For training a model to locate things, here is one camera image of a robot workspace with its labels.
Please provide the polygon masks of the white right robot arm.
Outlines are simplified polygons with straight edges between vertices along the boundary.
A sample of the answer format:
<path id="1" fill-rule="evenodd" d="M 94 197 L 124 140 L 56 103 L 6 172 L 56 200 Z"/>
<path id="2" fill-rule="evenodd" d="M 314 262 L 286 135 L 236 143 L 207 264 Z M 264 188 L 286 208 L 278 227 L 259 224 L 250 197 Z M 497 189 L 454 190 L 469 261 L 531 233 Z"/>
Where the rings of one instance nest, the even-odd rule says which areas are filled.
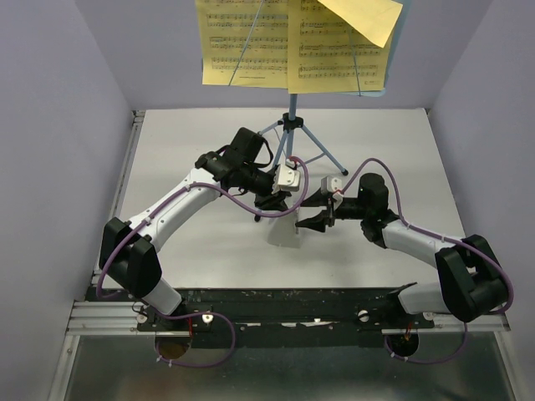
<path id="1" fill-rule="evenodd" d="M 394 327 L 403 327 L 424 312 L 451 314 L 471 322 L 505 304 L 510 296 L 484 237 L 448 241 L 410 228 L 389 208 L 389 190 L 381 175 L 362 175 L 355 197 L 343 196 L 336 179 L 325 177 L 302 205 L 321 211 L 297 222 L 298 228 L 323 232 L 337 220 L 357 220 L 369 242 L 400 251 L 437 270 L 437 282 L 410 283 L 389 294 L 385 319 Z"/>

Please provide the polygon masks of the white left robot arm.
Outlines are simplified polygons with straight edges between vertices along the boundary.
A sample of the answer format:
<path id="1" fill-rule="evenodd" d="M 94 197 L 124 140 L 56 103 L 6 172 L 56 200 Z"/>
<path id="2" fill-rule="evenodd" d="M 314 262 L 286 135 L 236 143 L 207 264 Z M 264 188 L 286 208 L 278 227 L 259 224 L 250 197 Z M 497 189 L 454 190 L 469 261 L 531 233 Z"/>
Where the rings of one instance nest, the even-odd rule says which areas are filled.
<path id="1" fill-rule="evenodd" d="M 182 297 L 162 276 L 158 253 L 167 240 L 204 206 L 232 188 L 255 196 L 255 207 L 283 215 L 286 198 L 299 190 L 301 173 L 295 159 L 270 166 L 257 162 L 268 147 L 259 134 L 240 128 L 231 143 L 201 155 L 188 175 L 154 205 L 127 221 L 109 220 L 99 254 L 101 277 L 111 277 L 136 299 L 153 307 L 168 330 L 185 320 Z"/>

